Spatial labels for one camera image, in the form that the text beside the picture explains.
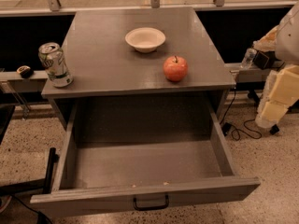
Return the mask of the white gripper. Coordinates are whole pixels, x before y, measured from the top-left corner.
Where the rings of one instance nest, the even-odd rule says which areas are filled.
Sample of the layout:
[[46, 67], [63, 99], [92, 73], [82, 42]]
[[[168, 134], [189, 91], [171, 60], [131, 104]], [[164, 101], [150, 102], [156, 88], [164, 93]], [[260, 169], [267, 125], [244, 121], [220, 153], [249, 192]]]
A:
[[[271, 68], [276, 60], [277, 32], [278, 27], [275, 26], [261, 39], [253, 42], [253, 48], [257, 51], [254, 64], [261, 69]], [[263, 88], [256, 124], [265, 129], [277, 125], [298, 100], [299, 66], [292, 64], [279, 72], [271, 71]]]

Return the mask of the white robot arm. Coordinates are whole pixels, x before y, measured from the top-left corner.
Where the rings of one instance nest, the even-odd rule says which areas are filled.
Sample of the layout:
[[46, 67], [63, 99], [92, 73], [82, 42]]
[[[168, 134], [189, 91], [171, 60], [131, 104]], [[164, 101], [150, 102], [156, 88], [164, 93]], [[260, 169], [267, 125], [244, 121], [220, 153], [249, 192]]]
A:
[[279, 72], [269, 73], [258, 106], [255, 122], [267, 129], [278, 124], [288, 108], [299, 100], [299, 2], [253, 47], [258, 51], [274, 51], [276, 58], [285, 63]]

